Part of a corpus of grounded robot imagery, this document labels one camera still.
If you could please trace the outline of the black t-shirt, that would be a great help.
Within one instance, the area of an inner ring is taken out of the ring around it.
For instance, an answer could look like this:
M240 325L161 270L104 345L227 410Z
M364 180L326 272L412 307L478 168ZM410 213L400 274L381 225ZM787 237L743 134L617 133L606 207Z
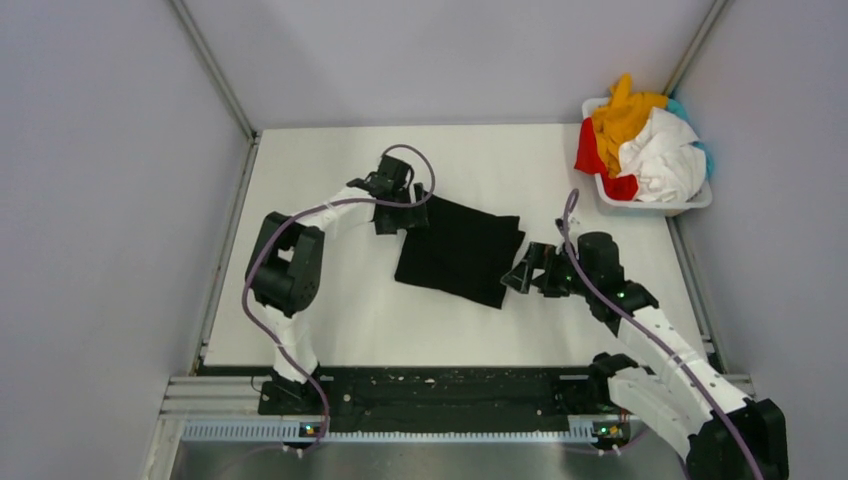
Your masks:
M429 226L409 230L394 280L500 310L501 278L513 268L525 232L517 215L494 215L433 196Z

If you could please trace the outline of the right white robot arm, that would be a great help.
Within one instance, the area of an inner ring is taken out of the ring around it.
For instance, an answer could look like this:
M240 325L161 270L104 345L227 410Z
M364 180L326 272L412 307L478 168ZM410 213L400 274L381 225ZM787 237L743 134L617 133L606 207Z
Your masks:
M605 232L559 247L532 242L501 279L526 294L579 296L591 315L631 350L599 354L586 397L600 412L635 414L677 453L691 479L786 479L786 419L720 374L671 324L659 301L629 280Z

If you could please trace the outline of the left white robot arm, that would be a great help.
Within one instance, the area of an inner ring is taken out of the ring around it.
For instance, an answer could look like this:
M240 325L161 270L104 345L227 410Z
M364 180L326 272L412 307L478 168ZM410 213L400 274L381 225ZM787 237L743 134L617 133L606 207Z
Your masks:
M328 241L371 223L377 234L395 234L424 224L431 193L409 173L370 173L348 182L328 200L293 215L269 213L248 261L242 308L275 349L270 381L263 386L271 406L297 413L328 414L329 400L317 373L319 361L305 313L321 284Z

